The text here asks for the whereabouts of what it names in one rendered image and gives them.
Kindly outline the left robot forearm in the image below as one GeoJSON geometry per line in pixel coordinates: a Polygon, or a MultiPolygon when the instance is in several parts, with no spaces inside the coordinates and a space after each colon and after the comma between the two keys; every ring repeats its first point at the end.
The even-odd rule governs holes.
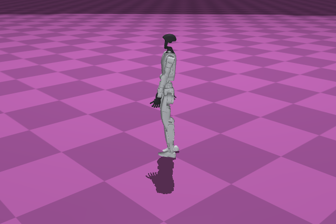
{"type": "Polygon", "coordinates": [[[162,77],[161,77],[161,81],[159,82],[159,88],[157,89],[157,98],[161,98],[162,97],[162,93],[163,93],[163,89],[164,89],[164,87],[165,87],[165,85],[166,85],[166,82],[167,82],[167,76],[165,76],[165,75],[163,75],[162,77]]]}

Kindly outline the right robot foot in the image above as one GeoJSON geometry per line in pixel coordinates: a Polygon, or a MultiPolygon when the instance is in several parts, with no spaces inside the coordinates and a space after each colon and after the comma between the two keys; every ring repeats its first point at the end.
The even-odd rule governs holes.
{"type": "MultiPolygon", "coordinates": [[[[164,151],[164,152],[165,152],[165,151],[168,151],[168,148],[164,149],[163,151],[164,151]]],[[[179,151],[179,147],[178,147],[177,145],[175,145],[175,146],[173,147],[173,152],[175,152],[175,151],[179,151]]]]}

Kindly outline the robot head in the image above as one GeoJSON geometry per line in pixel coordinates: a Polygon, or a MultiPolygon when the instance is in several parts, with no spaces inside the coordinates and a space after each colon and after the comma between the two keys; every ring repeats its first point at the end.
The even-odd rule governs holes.
{"type": "Polygon", "coordinates": [[[173,41],[176,41],[176,37],[173,34],[166,34],[163,36],[163,39],[165,40],[164,48],[167,49],[165,53],[168,53],[168,51],[171,51],[170,53],[174,53],[172,47],[167,46],[168,42],[171,43],[173,41]]]}

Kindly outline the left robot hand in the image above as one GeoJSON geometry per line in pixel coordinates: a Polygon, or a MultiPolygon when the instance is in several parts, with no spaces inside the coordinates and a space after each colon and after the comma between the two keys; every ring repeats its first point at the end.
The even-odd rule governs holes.
{"type": "MultiPolygon", "coordinates": [[[[157,94],[158,94],[158,93],[157,93],[157,94]]],[[[154,104],[152,105],[152,107],[154,107],[154,108],[155,108],[155,107],[156,107],[156,108],[157,108],[157,107],[160,107],[160,104],[161,104],[161,100],[160,100],[160,99],[161,99],[162,97],[161,97],[161,98],[157,98],[157,96],[158,96],[157,94],[156,94],[156,99],[154,99],[154,101],[152,101],[152,102],[150,103],[150,104],[154,103],[154,104]],[[158,106],[158,105],[159,105],[159,106],[158,106]]]]}

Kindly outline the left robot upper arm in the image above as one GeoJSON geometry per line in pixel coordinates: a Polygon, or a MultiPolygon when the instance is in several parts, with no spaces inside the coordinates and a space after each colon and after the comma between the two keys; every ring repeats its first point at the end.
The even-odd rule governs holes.
{"type": "Polygon", "coordinates": [[[164,73],[160,75],[160,79],[163,75],[167,76],[167,79],[168,79],[174,61],[175,61],[174,56],[171,56],[171,55],[167,56],[164,73]]]}

